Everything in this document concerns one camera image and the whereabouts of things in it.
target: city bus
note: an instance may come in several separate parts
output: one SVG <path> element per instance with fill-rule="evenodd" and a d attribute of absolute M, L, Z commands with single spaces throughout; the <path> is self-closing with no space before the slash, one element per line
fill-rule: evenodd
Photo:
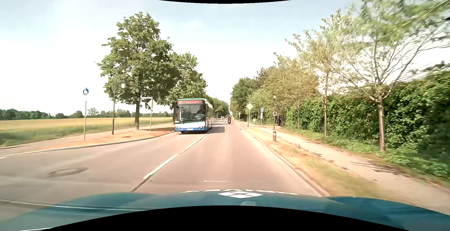
<path fill-rule="evenodd" d="M 175 131 L 207 131 L 212 128 L 214 110 L 204 98 L 183 98 L 175 103 Z"/>

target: pothole patch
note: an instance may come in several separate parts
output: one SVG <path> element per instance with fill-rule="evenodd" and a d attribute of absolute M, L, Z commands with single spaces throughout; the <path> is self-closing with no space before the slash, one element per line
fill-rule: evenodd
<path fill-rule="evenodd" d="M 48 173 L 47 178 L 58 177 L 58 176 L 70 176 L 81 173 L 83 171 L 88 170 L 89 168 L 80 167 L 80 168 L 65 168 L 57 171 L 52 171 Z"/>

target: car hood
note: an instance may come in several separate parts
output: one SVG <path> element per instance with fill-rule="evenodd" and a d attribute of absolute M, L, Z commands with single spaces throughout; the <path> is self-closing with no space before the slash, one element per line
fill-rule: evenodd
<path fill-rule="evenodd" d="M 173 194 L 100 194 L 48 205 L 0 223 L 0 230 L 59 227 L 116 214 L 189 206 L 263 206 L 322 212 L 411 231 L 450 230 L 450 216 L 402 203 L 360 197 L 315 197 L 267 190 L 196 190 Z"/>

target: sky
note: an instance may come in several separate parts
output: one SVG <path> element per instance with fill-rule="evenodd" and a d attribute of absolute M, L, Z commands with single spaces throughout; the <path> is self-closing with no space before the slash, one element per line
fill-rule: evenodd
<path fill-rule="evenodd" d="M 116 36 L 116 23 L 140 11 L 160 23 L 177 53 L 198 58 L 206 93 L 229 103 L 239 78 L 273 65 L 273 52 L 296 56 L 285 42 L 318 28 L 321 18 L 357 0 L 291 0 L 252 4 L 194 4 L 159 0 L 0 0 L 0 108 L 70 115 L 87 108 L 112 110 L 104 93 L 101 45 Z M 443 60 L 440 50 L 425 56 Z M 84 96 L 84 88 L 89 94 Z M 117 103 L 116 109 L 135 107 Z M 157 105 L 155 112 L 168 111 Z M 141 113 L 148 110 L 141 108 Z"/>

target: sign post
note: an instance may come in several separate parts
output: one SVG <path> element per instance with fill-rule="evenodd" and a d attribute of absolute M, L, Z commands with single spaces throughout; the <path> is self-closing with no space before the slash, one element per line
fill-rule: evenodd
<path fill-rule="evenodd" d="M 150 127 L 149 127 L 149 132 L 152 132 L 153 104 L 154 104 L 155 101 L 153 100 L 153 97 L 149 97 L 149 96 L 145 96 L 145 97 L 142 97 L 142 98 L 150 99 L 150 101 L 148 101 L 147 104 L 150 106 Z"/>
<path fill-rule="evenodd" d="M 250 115 L 250 110 L 251 110 L 251 108 L 253 108 L 253 105 L 251 103 L 248 103 L 247 108 L 248 108 L 248 115 Z M 250 126 L 250 117 L 248 117 L 248 121 L 247 121 L 247 127 L 249 127 L 249 126 Z"/>
<path fill-rule="evenodd" d="M 89 94 L 89 90 L 87 89 L 87 87 L 83 90 L 83 94 L 85 95 L 85 97 L 87 97 L 87 94 Z M 87 110 L 87 100 L 85 100 L 85 126 L 83 130 L 83 141 L 86 140 L 86 110 Z"/>
<path fill-rule="evenodd" d="M 264 108 L 261 108 L 261 126 L 262 126 L 262 116 L 264 114 Z"/>

